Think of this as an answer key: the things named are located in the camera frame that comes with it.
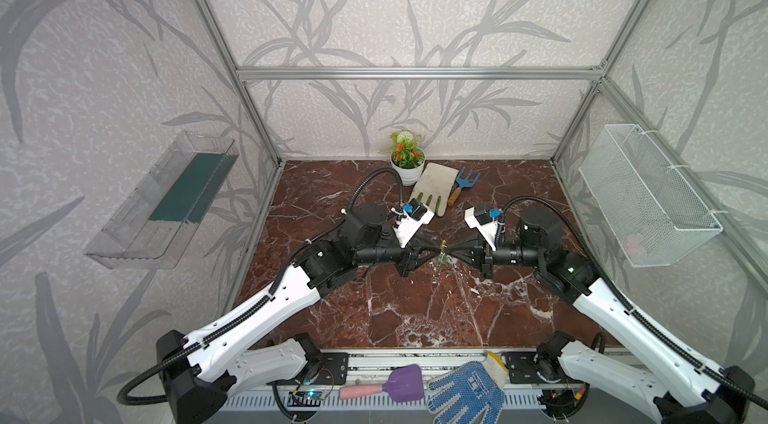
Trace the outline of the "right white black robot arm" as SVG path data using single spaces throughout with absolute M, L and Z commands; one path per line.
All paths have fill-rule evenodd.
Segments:
M 447 254 L 491 278 L 497 265 L 524 266 L 536 280 L 604 329 L 645 366 L 638 370 L 557 332 L 537 350 L 540 368 L 599 388 L 656 423 L 742 423 L 749 408 L 766 408 L 755 381 L 738 366 L 722 367 L 674 336 L 617 289 L 588 251 L 568 250 L 573 227 L 562 211 L 532 197 L 516 238 L 505 236 L 506 211 L 476 206 L 464 220 L 475 234 Z

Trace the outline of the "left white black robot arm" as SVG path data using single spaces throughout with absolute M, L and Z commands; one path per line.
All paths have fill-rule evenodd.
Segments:
M 273 282 L 224 316 L 188 334 L 171 330 L 156 343 L 166 401 L 178 423 L 203 423 L 236 392 L 299 376 L 319 350 L 308 337 L 254 349 L 279 324 L 351 282 L 361 264 L 392 263 L 409 272 L 427 243 L 419 228 L 434 213 L 414 199 L 394 212 L 364 203 L 328 234 L 307 242 Z

